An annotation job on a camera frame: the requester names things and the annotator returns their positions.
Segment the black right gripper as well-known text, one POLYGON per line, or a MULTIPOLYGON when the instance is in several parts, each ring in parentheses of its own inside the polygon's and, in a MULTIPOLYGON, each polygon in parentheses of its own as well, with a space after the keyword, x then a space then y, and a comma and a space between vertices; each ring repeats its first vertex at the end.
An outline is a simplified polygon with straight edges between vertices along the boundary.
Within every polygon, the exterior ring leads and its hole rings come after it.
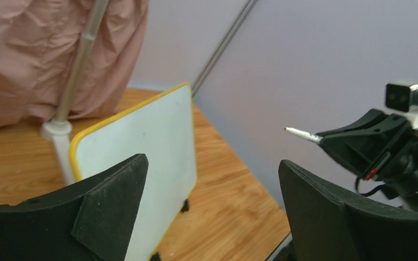
POLYGON ((317 135, 322 137, 319 147, 358 177, 379 175, 389 165, 387 175, 379 179, 383 184, 369 192, 359 192, 357 178, 354 187, 359 195, 381 192, 388 200, 400 198, 403 209, 418 212, 418 140, 410 150, 396 156, 410 131, 405 117, 370 109, 349 125, 317 135))

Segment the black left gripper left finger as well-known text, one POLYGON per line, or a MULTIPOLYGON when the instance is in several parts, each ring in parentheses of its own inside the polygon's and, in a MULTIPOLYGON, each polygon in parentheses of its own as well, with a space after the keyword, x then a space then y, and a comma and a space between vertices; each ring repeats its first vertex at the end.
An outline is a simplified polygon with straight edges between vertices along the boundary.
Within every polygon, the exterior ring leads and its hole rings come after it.
POLYGON ((148 166, 136 154, 59 190, 0 205, 0 260, 124 260, 148 166))

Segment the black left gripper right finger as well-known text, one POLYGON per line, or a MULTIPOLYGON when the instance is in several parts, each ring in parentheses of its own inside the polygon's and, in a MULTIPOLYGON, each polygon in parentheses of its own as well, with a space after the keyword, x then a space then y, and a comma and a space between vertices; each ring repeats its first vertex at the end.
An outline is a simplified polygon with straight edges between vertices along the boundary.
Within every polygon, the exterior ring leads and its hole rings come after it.
POLYGON ((418 213, 365 198, 290 160, 278 175, 298 260, 418 260, 418 213))

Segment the white whiteboard marker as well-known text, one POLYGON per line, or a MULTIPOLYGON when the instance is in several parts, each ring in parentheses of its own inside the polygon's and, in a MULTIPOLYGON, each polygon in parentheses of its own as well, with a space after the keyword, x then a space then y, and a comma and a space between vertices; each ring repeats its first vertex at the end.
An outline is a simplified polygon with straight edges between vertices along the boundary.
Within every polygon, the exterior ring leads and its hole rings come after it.
POLYGON ((301 139, 307 140, 307 141, 311 141, 313 143, 319 144, 322 141, 322 137, 316 134, 312 134, 303 130, 298 130, 296 128, 291 128, 291 127, 285 127, 284 131, 295 135, 301 139))

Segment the yellow framed whiteboard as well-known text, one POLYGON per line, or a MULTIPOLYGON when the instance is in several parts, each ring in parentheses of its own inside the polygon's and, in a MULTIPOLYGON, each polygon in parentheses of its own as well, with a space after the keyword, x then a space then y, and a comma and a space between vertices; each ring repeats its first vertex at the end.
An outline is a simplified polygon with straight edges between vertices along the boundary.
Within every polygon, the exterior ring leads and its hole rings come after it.
POLYGON ((147 175, 126 260, 149 260, 173 220, 189 211, 197 180, 192 88, 182 83, 75 135, 69 160, 77 181, 136 154, 147 175))

